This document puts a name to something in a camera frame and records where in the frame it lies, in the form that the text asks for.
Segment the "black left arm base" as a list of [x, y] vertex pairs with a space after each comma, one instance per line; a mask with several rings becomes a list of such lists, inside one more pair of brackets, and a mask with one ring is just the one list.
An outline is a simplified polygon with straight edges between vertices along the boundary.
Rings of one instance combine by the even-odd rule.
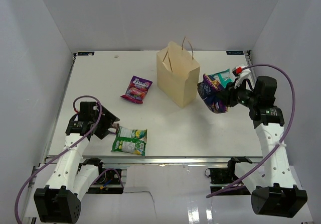
[[87, 191], [87, 194], [122, 194], [120, 178], [114, 170], [106, 171]]

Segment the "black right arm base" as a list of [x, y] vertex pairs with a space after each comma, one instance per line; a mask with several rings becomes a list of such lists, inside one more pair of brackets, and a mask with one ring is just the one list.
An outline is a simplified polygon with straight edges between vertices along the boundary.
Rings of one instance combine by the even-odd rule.
[[[237, 177], [230, 176], [228, 174], [227, 168], [207, 168], [204, 172], [205, 177], [207, 177], [210, 181], [210, 192], [214, 193], [220, 189], [223, 189], [228, 184], [232, 183]], [[233, 186], [233, 188], [237, 188], [239, 186], [243, 186], [243, 183], [238, 183]], [[219, 196], [223, 195], [250, 195], [250, 192], [246, 187], [242, 187], [236, 190], [230, 190], [226, 192], [222, 192], [218, 194]]]

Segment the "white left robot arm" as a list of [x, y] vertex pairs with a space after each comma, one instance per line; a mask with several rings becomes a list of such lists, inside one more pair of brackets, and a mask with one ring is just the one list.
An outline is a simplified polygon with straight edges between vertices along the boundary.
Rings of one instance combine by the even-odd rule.
[[96, 102], [80, 102], [66, 128], [65, 153], [59, 157], [53, 174], [44, 188], [36, 189], [34, 201], [41, 222], [76, 223], [81, 200], [91, 184], [105, 180], [106, 171], [98, 158], [81, 163], [92, 135], [105, 138], [119, 118]]

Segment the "purple nut snack bag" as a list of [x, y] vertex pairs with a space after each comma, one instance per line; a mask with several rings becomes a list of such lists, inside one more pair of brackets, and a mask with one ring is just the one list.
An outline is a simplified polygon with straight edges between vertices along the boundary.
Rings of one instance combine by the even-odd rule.
[[203, 74], [203, 81], [197, 84], [200, 98], [207, 108], [215, 114], [222, 114], [228, 111], [228, 107], [217, 97], [217, 93], [224, 90], [224, 86], [218, 80], [207, 74]]

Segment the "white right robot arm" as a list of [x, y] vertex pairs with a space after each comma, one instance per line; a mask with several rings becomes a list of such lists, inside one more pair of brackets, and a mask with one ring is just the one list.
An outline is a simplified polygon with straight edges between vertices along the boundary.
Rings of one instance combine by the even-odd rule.
[[241, 104], [249, 109], [249, 116], [261, 146], [264, 173], [248, 160], [237, 160], [227, 169], [227, 179], [242, 183], [251, 194], [251, 206], [257, 215], [293, 218], [307, 202], [307, 193], [299, 189], [291, 173], [286, 146], [282, 140], [284, 118], [275, 106], [276, 79], [259, 76], [253, 90], [228, 83], [219, 97], [227, 106]]

